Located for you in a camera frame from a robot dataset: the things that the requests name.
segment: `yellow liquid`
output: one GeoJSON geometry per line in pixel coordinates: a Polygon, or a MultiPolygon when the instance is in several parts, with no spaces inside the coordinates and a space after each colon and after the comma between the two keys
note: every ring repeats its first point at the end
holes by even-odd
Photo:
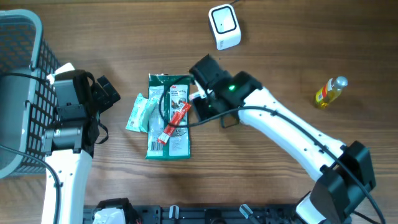
{"type": "Polygon", "coordinates": [[[335,100],[338,96],[340,96],[343,89],[331,89],[328,91],[325,97],[322,100],[317,101],[317,96],[314,96],[314,105],[316,108],[325,109],[333,100],[335,100]]]}

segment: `bottle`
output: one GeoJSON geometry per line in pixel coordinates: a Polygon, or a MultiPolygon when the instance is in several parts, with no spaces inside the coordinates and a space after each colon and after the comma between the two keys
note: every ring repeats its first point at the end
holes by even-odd
{"type": "Polygon", "coordinates": [[[315,107],[325,109],[333,100],[340,96],[343,88],[348,85],[346,77],[329,79],[328,83],[322,87],[314,97],[315,107]]]}

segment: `table top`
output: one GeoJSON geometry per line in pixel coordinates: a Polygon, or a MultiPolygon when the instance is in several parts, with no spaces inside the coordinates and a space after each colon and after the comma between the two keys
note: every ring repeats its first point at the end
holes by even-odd
{"type": "MultiPolygon", "coordinates": [[[[222,129],[212,121],[192,128],[189,160],[145,160],[147,134],[125,126],[136,96],[147,96],[148,73],[185,74],[212,54],[231,74],[250,73],[325,134],[369,146],[377,182],[371,193],[387,222],[398,223],[398,2],[242,1],[234,5],[242,41],[218,51],[207,14],[220,4],[1,7],[37,13],[62,63],[105,75],[121,95],[101,115],[109,140],[96,146],[85,204],[128,197],[133,205],[266,205],[296,203],[312,189],[314,182],[294,159],[243,125],[222,129]],[[315,92],[338,75],[347,77],[348,87],[327,110],[315,109],[315,92]]],[[[44,191],[44,176],[0,180],[0,220],[40,223],[44,191]]],[[[368,201],[357,211],[377,219],[368,201]]]]}

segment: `bottle cap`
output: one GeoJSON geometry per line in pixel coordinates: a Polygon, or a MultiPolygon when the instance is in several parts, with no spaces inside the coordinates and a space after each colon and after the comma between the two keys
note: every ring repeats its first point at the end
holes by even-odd
{"type": "Polygon", "coordinates": [[[342,89],[348,85],[348,80],[346,77],[337,77],[333,82],[333,86],[337,89],[342,89]]]}

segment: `plastic bin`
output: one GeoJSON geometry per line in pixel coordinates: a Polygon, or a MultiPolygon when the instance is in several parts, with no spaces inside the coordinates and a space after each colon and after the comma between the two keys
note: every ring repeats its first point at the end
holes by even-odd
{"type": "MultiPolygon", "coordinates": [[[[0,11],[0,73],[35,77],[53,73],[60,62],[43,38],[40,18],[28,10],[0,11]]],[[[49,84],[24,77],[0,77],[0,144],[45,158],[41,136],[52,122],[57,98],[49,84]]],[[[45,168],[26,157],[0,149],[0,178],[44,174],[45,168]]]]}

